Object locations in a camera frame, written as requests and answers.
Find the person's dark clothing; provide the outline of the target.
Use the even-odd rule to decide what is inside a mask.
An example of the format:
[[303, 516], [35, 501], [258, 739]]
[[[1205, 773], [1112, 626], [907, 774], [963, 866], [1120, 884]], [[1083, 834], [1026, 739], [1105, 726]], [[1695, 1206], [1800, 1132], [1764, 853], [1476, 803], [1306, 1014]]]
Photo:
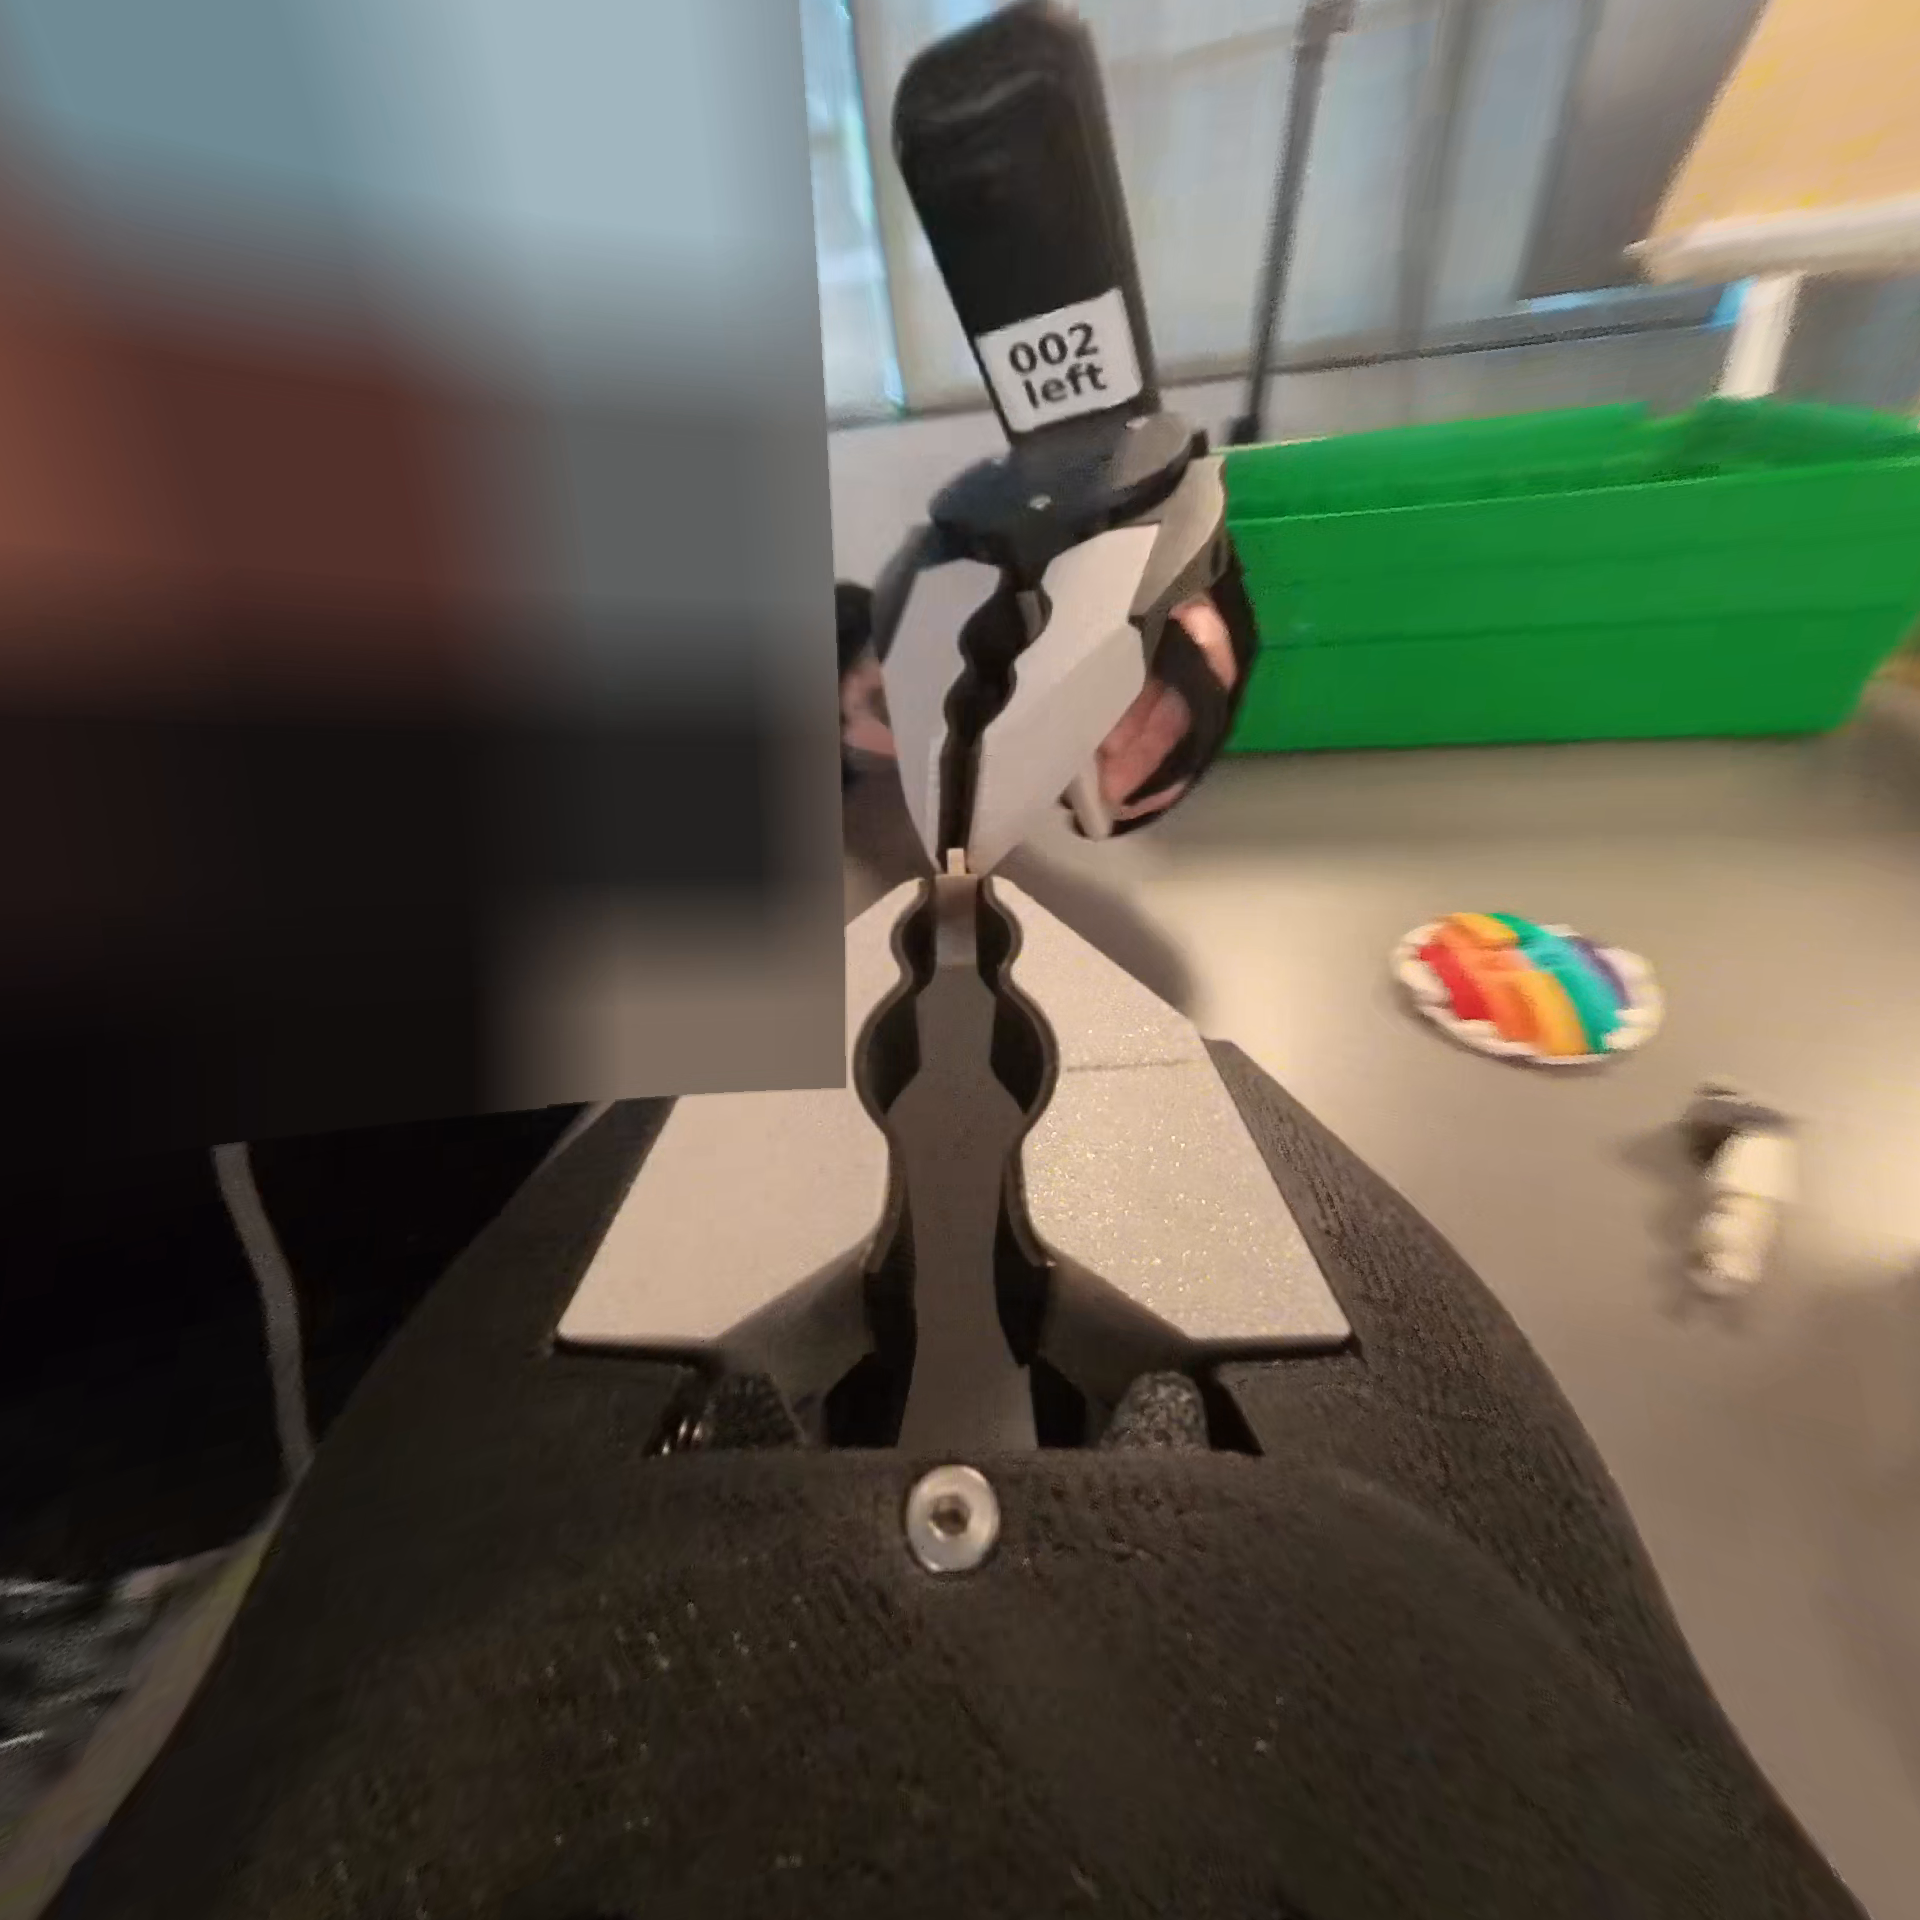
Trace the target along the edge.
[[2, 1571], [236, 1542], [579, 1106], [5, 1178]]

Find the small grey white lego part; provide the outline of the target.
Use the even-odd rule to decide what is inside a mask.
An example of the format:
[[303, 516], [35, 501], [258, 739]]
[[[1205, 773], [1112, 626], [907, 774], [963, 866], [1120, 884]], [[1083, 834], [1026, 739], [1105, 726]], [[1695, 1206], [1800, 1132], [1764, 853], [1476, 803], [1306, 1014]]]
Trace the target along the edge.
[[1688, 1274], [1701, 1294], [1732, 1300], [1764, 1280], [1793, 1211], [1797, 1120], [1736, 1085], [1704, 1084], [1682, 1134], [1697, 1172]]

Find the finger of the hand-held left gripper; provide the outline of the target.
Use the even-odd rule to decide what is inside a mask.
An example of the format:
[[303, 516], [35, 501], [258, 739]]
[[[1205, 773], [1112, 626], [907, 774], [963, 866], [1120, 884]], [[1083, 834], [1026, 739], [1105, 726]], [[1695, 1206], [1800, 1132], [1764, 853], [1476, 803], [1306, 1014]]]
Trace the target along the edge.
[[947, 709], [970, 670], [963, 632], [996, 584], [996, 567], [979, 559], [916, 568], [884, 659], [884, 702], [904, 803], [929, 858], [947, 858]]
[[1040, 632], [972, 749], [963, 853], [991, 876], [1056, 810], [1093, 837], [1116, 826], [1098, 752], [1145, 688], [1133, 602], [1162, 528], [1109, 531], [1068, 549], [1040, 583]]

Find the black tripod pole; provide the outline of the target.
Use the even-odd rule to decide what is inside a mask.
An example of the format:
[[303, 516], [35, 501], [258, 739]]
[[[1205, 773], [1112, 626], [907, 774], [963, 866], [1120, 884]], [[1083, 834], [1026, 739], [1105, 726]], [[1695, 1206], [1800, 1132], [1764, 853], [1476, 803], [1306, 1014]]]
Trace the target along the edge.
[[1287, 110], [1281, 143], [1277, 179], [1271, 195], [1263, 270], [1256, 284], [1253, 341], [1240, 411], [1231, 426], [1231, 443], [1260, 443], [1265, 407], [1276, 373], [1284, 306], [1299, 226], [1306, 204], [1306, 179], [1312, 135], [1328, 79], [1328, 62], [1337, 39], [1351, 30], [1355, 3], [1303, 4], [1287, 75]]

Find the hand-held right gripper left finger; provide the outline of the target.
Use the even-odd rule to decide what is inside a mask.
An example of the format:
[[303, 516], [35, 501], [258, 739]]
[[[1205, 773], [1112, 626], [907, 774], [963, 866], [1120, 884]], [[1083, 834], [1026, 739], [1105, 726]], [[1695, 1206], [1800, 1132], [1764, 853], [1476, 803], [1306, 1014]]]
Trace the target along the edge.
[[683, 1095], [567, 1303], [559, 1341], [600, 1352], [743, 1356], [751, 1332], [855, 1275], [890, 1199], [890, 1147], [858, 1054], [901, 991], [911, 880], [847, 930], [849, 1061], [835, 1088]]

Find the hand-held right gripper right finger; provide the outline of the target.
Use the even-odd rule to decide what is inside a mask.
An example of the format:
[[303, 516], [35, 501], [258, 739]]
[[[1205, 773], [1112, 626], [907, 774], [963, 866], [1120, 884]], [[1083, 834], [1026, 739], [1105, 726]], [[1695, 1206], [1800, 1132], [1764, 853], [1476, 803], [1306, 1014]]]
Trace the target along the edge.
[[1354, 1331], [1197, 1026], [1009, 880], [979, 896], [1016, 1326], [1036, 1352], [1328, 1352]]

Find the person's left hand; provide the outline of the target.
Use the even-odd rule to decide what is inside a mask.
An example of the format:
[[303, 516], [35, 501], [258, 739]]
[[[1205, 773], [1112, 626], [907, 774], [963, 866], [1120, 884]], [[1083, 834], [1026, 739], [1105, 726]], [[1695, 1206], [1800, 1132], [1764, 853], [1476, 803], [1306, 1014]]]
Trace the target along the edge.
[[[1241, 679], [1241, 661], [1234, 653], [1232, 626], [1216, 602], [1195, 597], [1177, 605], [1163, 640], [1171, 642], [1173, 632], [1186, 638], [1231, 699]], [[1098, 792], [1116, 826], [1152, 819], [1179, 799], [1194, 774], [1173, 774], [1169, 763], [1179, 757], [1194, 726], [1194, 704], [1177, 685], [1151, 679], [1141, 688], [1095, 752]]]

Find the stack of green plastic bins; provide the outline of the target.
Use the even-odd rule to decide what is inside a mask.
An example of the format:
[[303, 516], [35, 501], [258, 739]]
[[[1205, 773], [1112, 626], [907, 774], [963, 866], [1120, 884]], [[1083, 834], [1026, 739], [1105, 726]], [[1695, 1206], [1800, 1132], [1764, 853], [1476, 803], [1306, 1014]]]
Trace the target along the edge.
[[1240, 754], [1823, 736], [1915, 629], [1906, 416], [1593, 405], [1234, 448], [1226, 480]]

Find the rainbow lego build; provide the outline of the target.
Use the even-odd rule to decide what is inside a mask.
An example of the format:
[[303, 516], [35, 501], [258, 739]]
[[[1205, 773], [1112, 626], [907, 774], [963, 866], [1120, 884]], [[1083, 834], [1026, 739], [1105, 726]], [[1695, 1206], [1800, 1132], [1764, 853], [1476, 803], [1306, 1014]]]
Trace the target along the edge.
[[1589, 1069], [1655, 1039], [1665, 989], [1648, 960], [1572, 925], [1458, 910], [1388, 958], [1410, 1013], [1451, 1045], [1529, 1069]]

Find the pale wooden desk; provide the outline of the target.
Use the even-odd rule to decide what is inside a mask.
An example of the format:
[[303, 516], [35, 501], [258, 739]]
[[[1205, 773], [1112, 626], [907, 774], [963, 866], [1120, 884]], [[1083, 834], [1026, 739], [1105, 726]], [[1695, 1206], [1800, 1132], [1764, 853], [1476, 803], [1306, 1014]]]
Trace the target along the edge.
[[1744, 287], [1721, 399], [1776, 392], [1813, 280], [1914, 276], [1919, 4], [1764, 4], [1627, 256]]

